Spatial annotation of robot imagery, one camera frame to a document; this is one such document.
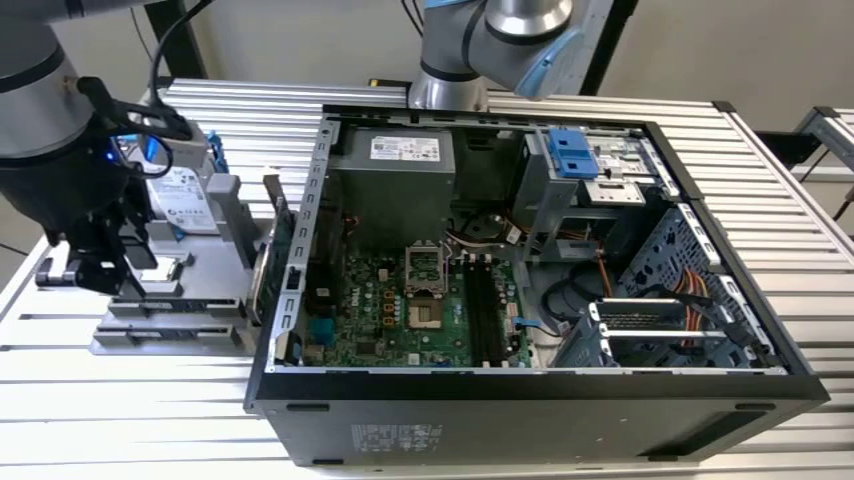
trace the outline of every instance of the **cable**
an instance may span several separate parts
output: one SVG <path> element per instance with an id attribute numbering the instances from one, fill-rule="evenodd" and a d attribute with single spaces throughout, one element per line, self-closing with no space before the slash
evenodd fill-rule
<path id="1" fill-rule="evenodd" d="M 163 38 L 160 38 L 160 44 L 157 45 L 157 50 L 155 51 L 155 58 L 150 61 L 150 72 L 148 76 L 148 91 L 150 96 L 150 105 L 155 107 L 163 107 L 163 100 L 160 99 L 160 93 L 157 92 L 157 73 L 160 72 L 160 62 L 163 61 L 163 54 L 165 52 L 165 45 L 172 37 L 175 31 L 181 28 L 184 25 L 189 23 L 189 21 L 195 18 L 201 10 L 207 8 L 215 0 L 201 0 L 195 7 L 192 7 L 187 13 L 177 19 L 177 21 L 172 24 L 169 29 L 163 34 Z"/>
<path id="2" fill-rule="evenodd" d="M 172 147 L 169 147 L 169 144 L 165 143 L 160 137 L 156 137 L 155 135 L 148 136 L 163 147 L 163 151 L 165 152 L 165 167 L 153 173 L 140 172 L 134 168 L 129 168 L 129 170 L 133 172 L 130 173 L 130 175 L 136 178 L 141 178 L 144 180 L 156 180 L 157 178 L 164 177 L 165 174 L 169 173 L 169 170 L 172 170 L 172 164 L 175 163 L 175 152 L 172 151 Z"/>
<path id="3" fill-rule="evenodd" d="M 545 314 L 555 320 L 561 322 L 569 322 L 569 325 L 573 325 L 575 322 L 577 322 L 579 317 L 576 315 L 556 313 L 551 309 L 551 306 L 548 305 L 548 299 L 555 293 L 557 293 L 559 291 L 561 291 L 561 289 L 567 287 L 572 289 L 575 294 L 579 297 L 582 297 L 582 300 L 584 300 L 586 302 L 594 302 L 598 299 L 600 299 L 604 296 L 604 293 L 591 292 L 590 290 L 587 290 L 587 288 L 579 285 L 576 281 L 577 276 L 586 271 L 595 268 L 595 266 L 596 266 L 596 262 L 592 262 L 592 261 L 586 261 L 575 264 L 575 266 L 572 266 L 572 269 L 569 270 L 569 274 L 567 278 L 563 278 L 557 280 L 555 283 L 552 283 L 545 289 L 545 291 L 543 292 L 541 296 L 539 297 L 539 306 L 543 312 L 545 312 Z M 575 310 L 575 307 L 569 304 L 569 302 L 565 301 L 565 296 L 563 297 L 563 301 L 565 302 L 567 306 Z"/>
<path id="4" fill-rule="evenodd" d="M 29 255 L 25 251 L 18 250 L 17 248 L 12 247 L 10 245 L 6 245 L 5 243 L 0 242 L 0 248 L 2 248 L 4 250 L 8 250 L 12 253 L 17 253 L 18 255 Z"/>
<path id="5" fill-rule="evenodd" d="M 551 338 L 563 338 L 563 335 L 560 335 L 559 333 L 552 333 L 548 330 L 545 330 L 543 327 L 528 327 L 528 328 L 533 328 L 536 330 L 539 330 L 540 332 L 543 332 L 545 335 L 548 335 Z"/>
<path id="6" fill-rule="evenodd" d="M 133 29 L 136 30 L 136 37 L 138 38 L 138 43 L 142 44 L 142 50 L 145 50 L 145 56 L 148 57 L 148 61 L 153 62 L 155 59 L 150 56 L 150 50 L 148 50 L 148 44 L 145 43 L 145 38 L 142 37 L 142 32 L 138 28 L 138 21 L 136 20 L 136 10 L 130 7 L 130 18 L 133 19 Z"/>
<path id="7" fill-rule="evenodd" d="M 851 205 L 850 200 L 846 200 L 844 202 L 842 202 L 842 206 L 839 206 L 839 210 L 836 210 L 836 213 L 832 216 L 834 222 L 838 222 L 839 219 L 842 218 L 842 215 L 844 215 L 844 211 L 848 209 L 848 205 Z"/>
<path id="8" fill-rule="evenodd" d="M 409 17 L 409 22 L 412 22 L 412 26 L 415 27 L 415 31 L 417 32 L 417 36 L 423 37 L 424 36 L 424 32 L 421 31 L 421 27 L 417 26 L 417 21 L 415 20 L 415 17 L 412 16 L 412 12 L 409 10 L 409 5 L 408 5 L 408 3 L 405 3 L 405 0 L 400 0 L 400 5 L 403 5 L 403 10 L 405 10 L 405 15 Z"/>
<path id="9" fill-rule="evenodd" d="M 417 0 L 412 0 L 412 10 L 415 10 L 415 15 L 417 15 L 417 23 L 424 26 L 424 17 L 421 17 L 421 9 L 417 8 Z"/>
<path id="10" fill-rule="evenodd" d="M 800 177 L 800 180 L 798 180 L 798 183 L 803 183 L 803 181 L 806 180 L 806 178 L 810 176 L 810 174 L 812 173 L 812 170 L 815 170 L 815 167 L 818 167 L 818 164 L 822 163 L 822 160 L 824 160 L 824 157 L 827 156 L 827 153 L 830 153 L 830 150 L 824 150 L 824 153 L 822 153 L 822 156 L 818 157 L 818 160 L 815 160 L 815 163 L 810 166 L 810 169 L 806 171 L 806 173 L 803 174 L 803 176 Z"/>
<path id="11" fill-rule="evenodd" d="M 604 288 L 604 295 L 607 297 L 612 297 L 614 291 L 611 290 L 611 282 L 608 280 L 608 274 L 604 271 L 604 262 L 602 261 L 602 255 L 596 255 L 596 259 L 599 261 L 599 275 L 602 275 L 602 287 Z"/>
<path id="12" fill-rule="evenodd" d="M 444 233 L 451 240 L 468 248 L 485 248 L 505 245 L 505 243 L 501 241 L 493 241 L 497 240 L 495 238 L 472 239 L 471 237 L 468 237 L 468 235 L 461 235 L 459 232 L 453 232 L 451 230 L 447 230 Z"/>

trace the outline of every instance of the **orange wire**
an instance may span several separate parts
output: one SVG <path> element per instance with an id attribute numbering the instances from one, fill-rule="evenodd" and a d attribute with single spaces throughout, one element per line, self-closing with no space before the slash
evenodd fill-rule
<path id="1" fill-rule="evenodd" d="M 694 294 L 694 277 L 691 276 L 690 270 L 684 269 L 684 276 L 688 278 L 688 294 Z M 691 307 L 686 305 L 684 307 L 684 329 L 691 332 L 694 331 L 694 312 L 691 311 Z M 683 340 L 682 346 L 687 347 L 692 344 L 691 340 Z"/>
<path id="2" fill-rule="evenodd" d="M 614 291 L 611 290 L 611 281 L 608 280 L 608 274 L 604 271 L 604 262 L 602 261 L 602 255 L 596 255 L 599 260 L 599 275 L 602 275 L 602 284 L 604 285 L 604 295 L 607 297 L 614 296 Z"/>

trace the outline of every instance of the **slotted aluminum surface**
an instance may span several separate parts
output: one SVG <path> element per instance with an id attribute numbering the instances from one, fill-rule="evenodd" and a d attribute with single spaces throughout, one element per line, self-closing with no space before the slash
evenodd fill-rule
<path id="1" fill-rule="evenodd" d="M 167 101 L 223 137 L 241 198 L 269 215 L 260 183 L 279 171 L 299 207 L 323 103 L 403 106 L 401 89 L 177 81 Z M 843 479 L 854 475 L 851 245 L 802 196 L 736 115 L 711 104 L 492 93 L 492 111 L 656 121 L 728 230 L 832 400 L 699 465 L 299 469 L 241 398 L 248 358 L 94 357 L 105 299 L 38 291 L 37 245 L 0 295 L 0 477 Z"/>

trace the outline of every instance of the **black cable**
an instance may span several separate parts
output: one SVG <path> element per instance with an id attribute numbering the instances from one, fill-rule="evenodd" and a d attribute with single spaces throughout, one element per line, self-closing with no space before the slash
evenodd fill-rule
<path id="1" fill-rule="evenodd" d="M 17 253 L 18 255 L 29 255 L 25 251 L 18 250 L 17 248 L 12 247 L 10 245 L 6 245 L 5 243 L 0 242 L 0 248 L 8 250 L 9 252 Z"/>
<path id="2" fill-rule="evenodd" d="M 417 36 L 423 37 L 424 32 L 421 32 L 421 27 L 417 26 L 417 21 L 415 20 L 412 12 L 409 11 L 409 4 L 405 3 L 405 0 L 400 0 L 400 5 L 403 5 L 403 10 L 405 10 L 405 15 L 409 17 L 409 22 L 412 22 L 412 26 L 415 27 L 415 31 L 417 32 Z"/>
<path id="3" fill-rule="evenodd" d="M 417 15 L 417 23 L 424 26 L 424 17 L 421 17 L 421 9 L 417 8 L 417 0 L 412 0 L 412 10 L 415 10 L 415 15 Z"/>
<path id="4" fill-rule="evenodd" d="M 561 322 L 569 322 L 569 325 L 573 325 L 575 322 L 577 322 L 579 320 L 579 317 L 575 315 L 567 315 L 567 314 L 555 312 L 551 309 L 551 306 L 548 305 L 548 299 L 551 298 L 551 296 L 559 291 L 561 291 L 564 288 L 571 288 L 575 294 L 579 297 L 582 297 L 582 299 L 586 302 L 594 302 L 603 297 L 604 293 L 591 292 L 590 290 L 587 290 L 587 288 L 583 285 L 577 283 L 577 276 L 588 270 L 592 270 L 592 269 L 598 270 L 598 268 L 599 268 L 599 264 L 592 261 L 575 264 L 575 266 L 569 270 L 569 274 L 567 278 L 563 278 L 557 280 L 555 283 L 552 283 L 551 286 L 543 292 L 543 295 L 539 297 L 539 306 L 543 312 L 545 312 L 545 314 L 555 320 Z M 573 308 L 573 306 L 568 302 L 565 303 L 569 308 Z"/>
<path id="5" fill-rule="evenodd" d="M 160 38 L 160 44 L 157 45 L 157 50 L 155 51 L 155 59 L 150 61 L 150 72 L 148 76 L 148 91 L 150 96 L 150 105 L 153 107 L 163 107 L 163 100 L 160 99 L 160 93 L 157 92 L 157 74 L 160 72 L 160 62 L 163 61 L 163 54 L 165 52 L 165 45 L 172 37 L 172 33 L 181 28 L 184 25 L 189 23 L 189 21 L 195 18 L 201 10 L 207 8 L 215 0 L 201 0 L 195 7 L 192 7 L 187 13 L 177 19 L 177 21 L 172 24 L 169 29 L 163 34 L 163 38 Z"/>
<path id="6" fill-rule="evenodd" d="M 138 20 L 136 19 L 136 10 L 133 10 L 133 8 L 130 8 L 130 18 L 133 19 L 133 29 L 136 30 L 138 43 L 141 43 L 142 49 L 145 50 L 145 56 L 148 57 L 148 61 L 153 62 L 155 58 L 150 56 L 150 50 L 148 50 L 148 44 L 145 43 L 145 38 L 142 37 L 142 32 L 138 28 Z"/>
<path id="7" fill-rule="evenodd" d="M 130 169 L 133 171 L 130 175 L 144 180 L 156 180 L 157 178 L 163 178 L 165 174 L 169 173 L 169 170 L 172 170 L 172 164 L 175 163 L 175 152 L 172 151 L 172 147 L 169 147 L 169 144 L 165 143 L 165 141 L 160 137 L 156 137 L 155 135 L 148 136 L 163 147 L 163 151 L 165 152 L 165 167 L 153 173 L 146 173 L 136 169 Z"/>
<path id="8" fill-rule="evenodd" d="M 832 216 L 834 222 L 839 221 L 839 219 L 842 218 L 842 215 L 844 215 L 844 211 L 848 209 L 848 205 L 851 205 L 850 200 L 846 200 L 844 202 L 842 202 L 842 205 L 839 206 L 839 210 L 836 210 L 836 214 Z"/>
<path id="9" fill-rule="evenodd" d="M 824 150 L 824 153 L 822 153 L 822 156 L 818 157 L 818 160 L 815 160 L 815 163 L 810 166 L 810 169 L 806 171 L 806 173 L 803 174 L 803 176 L 800 177 L 800 180 L 798 180 L 798 183 L 803 183 L 803 181 L 806 180 L 806 178 L 810 176 L 810 174 L 812 173 L 812 170 L 815 170 L 815 167 L 818 167 L 818 164 L 822 163 L 822 160 L 824 160 L 824 157 L 827 156 L 827 153 L 830 153 L 830 150 Z"/>
<path id="10" fill-rule="evenodd" d="M 559 333 L 551 333 L 548 330 L 545 330 L 543 327 L 528 327 L 528 328 L 533 328 L 536 330 L 539 330 L 540 332 L 543 332 L 545 335 L 548 335 L 551 338 L 563 338 L 563 335 L 560 335 Z"/>

